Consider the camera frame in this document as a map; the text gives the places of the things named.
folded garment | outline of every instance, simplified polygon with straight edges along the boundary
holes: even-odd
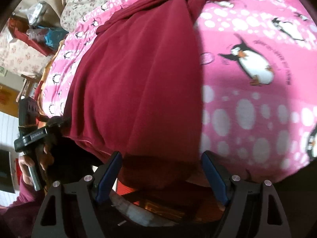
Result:
[[[99,27],[79,63],[67,135],[103,162],[120,151],[125,185],[162,188],[199,162],[202,67],[193,25],[206,1],[140,0]]]

